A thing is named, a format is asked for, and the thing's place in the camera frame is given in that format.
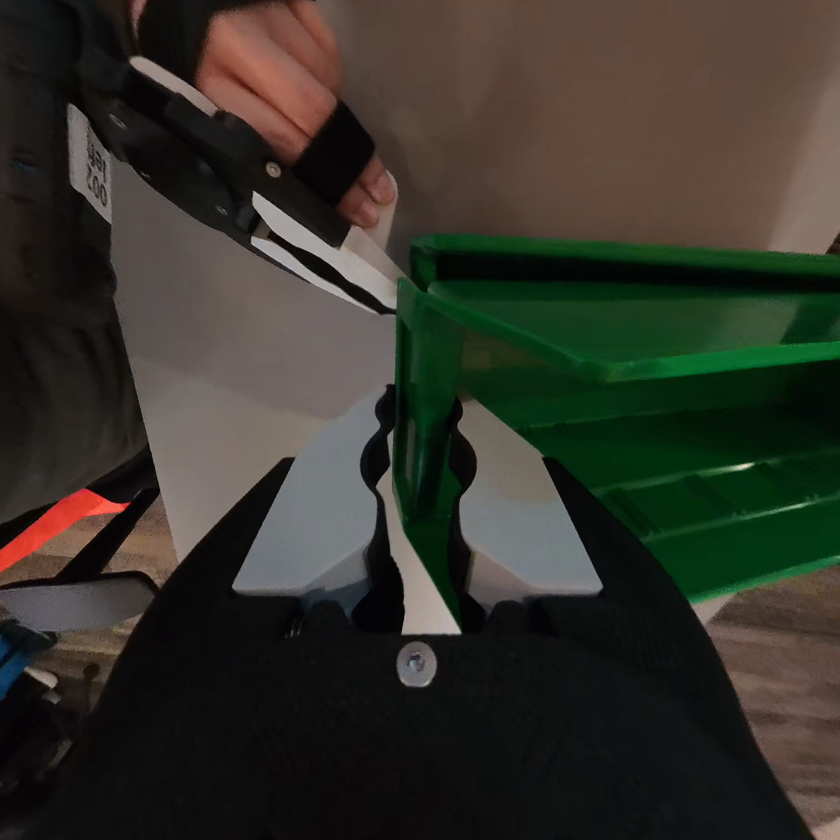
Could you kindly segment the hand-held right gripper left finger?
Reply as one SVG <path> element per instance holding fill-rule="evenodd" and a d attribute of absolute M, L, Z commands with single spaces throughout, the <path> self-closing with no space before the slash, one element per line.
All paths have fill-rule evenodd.
<path fill-rule="evenodd" d="M 243 596 L 363 599 L 379 524 L 375 455 L 390 432 L 393 387 L 370 393 L 324 425 L 283 480 L 233 583 Z"/>

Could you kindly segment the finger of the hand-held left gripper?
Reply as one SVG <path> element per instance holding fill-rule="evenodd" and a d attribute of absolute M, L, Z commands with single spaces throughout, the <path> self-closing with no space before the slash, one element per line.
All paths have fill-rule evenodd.
<path fill-rule="evenodd" d="M 253 248 L 315 288 L 364 310 L 395 310 L 402 270 L 362 228 L 326 208 L 307 220 L 253 192 Z"/>
<path fill-rule="evenodd" d="M 309 285 L 377 315 L 389 313 L 389 258 L 367 236 L 349 236 L 341 248 L 316 252 L 278 236 L 253 236 L 251 248 Z"/>

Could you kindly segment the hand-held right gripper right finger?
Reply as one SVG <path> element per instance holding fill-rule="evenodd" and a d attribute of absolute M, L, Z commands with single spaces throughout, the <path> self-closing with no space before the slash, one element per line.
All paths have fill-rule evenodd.
<path fill-rule="evenodd" d="M 540 452 L 475 400 L 458 430 L 476 472 L 459 503 L 474 599 L 594 596 L 602 581 Z"/>

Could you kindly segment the person's left hand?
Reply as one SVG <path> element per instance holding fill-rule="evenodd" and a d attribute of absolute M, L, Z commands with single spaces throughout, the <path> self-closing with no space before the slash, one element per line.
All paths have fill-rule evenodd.
<path fill-rule="evenodd" d="M 341 99 L 338 44 L 315 2 L 125 2 L 140 56 L 261 138 L 265 180 L 296 182 L 359 228 L 396 197 Z"/>

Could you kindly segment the person's dark jacket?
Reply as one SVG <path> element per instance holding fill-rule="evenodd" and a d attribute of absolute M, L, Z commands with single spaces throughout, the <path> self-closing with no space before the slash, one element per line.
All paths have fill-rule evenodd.
<path fill-rule="evenodd" d="M 2 2 L 1 522 L 126 501 L 151 452 L 114 305 L 111 225 L 71 183 L 77 21 Z"/>

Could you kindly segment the grey plastic panel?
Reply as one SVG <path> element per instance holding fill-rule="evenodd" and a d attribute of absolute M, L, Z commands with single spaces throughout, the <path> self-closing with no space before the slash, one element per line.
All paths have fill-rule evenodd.
<path fill-rule="evenodd" d="M 142 614 L 159 588 L 138 571 L 101 574 L 95 579 L 25 581 L 1 589 L 2 607 L 24 627 L 65 634 L 107 629 Z"/>

